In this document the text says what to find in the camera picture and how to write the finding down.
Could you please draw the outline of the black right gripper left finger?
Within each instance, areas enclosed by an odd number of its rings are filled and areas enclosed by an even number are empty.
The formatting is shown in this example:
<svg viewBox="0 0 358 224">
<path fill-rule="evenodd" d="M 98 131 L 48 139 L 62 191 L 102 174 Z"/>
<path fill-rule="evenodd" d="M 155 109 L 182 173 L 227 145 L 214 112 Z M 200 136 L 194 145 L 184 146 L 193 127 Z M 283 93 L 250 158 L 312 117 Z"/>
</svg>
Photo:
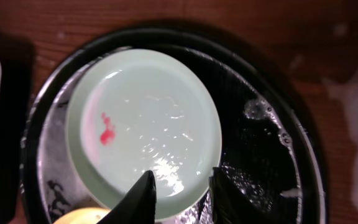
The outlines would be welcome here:
<svg viewBox="0 0 358 224">
<path fill-rule="evenodd" d="M 155 177 L 148 170 L 98 224 L 154 224 L 156 202 Z"/>
</svg>

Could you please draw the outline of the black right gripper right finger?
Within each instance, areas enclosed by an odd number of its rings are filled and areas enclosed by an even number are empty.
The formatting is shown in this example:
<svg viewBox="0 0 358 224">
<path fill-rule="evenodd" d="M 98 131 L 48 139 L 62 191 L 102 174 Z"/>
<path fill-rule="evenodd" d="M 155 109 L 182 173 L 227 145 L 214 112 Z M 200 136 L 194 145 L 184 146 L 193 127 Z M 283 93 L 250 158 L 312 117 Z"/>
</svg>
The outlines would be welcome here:
<svg viewBox="0 0 358 224">
<path fill-rule="evenodd" d="M 259 212 L 218 167 L 209 178 L 215 224 L 263 224 L 269 218 Z"/>
</svg>

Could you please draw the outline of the yellow plate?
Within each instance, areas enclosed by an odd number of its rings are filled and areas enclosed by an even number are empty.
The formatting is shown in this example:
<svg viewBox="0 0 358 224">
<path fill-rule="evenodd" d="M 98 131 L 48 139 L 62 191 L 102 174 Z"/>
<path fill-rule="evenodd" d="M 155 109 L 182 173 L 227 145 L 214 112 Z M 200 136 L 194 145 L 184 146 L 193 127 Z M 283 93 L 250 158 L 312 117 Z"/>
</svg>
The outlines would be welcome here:
<svg viewBox="0 0 358 224">
<path fill-rule="evenodd" d="M 110 210 L 105 208 L 80 208 L 63 215 L 53 224 L 97 224 L 109 212 Z"/>
</svg>

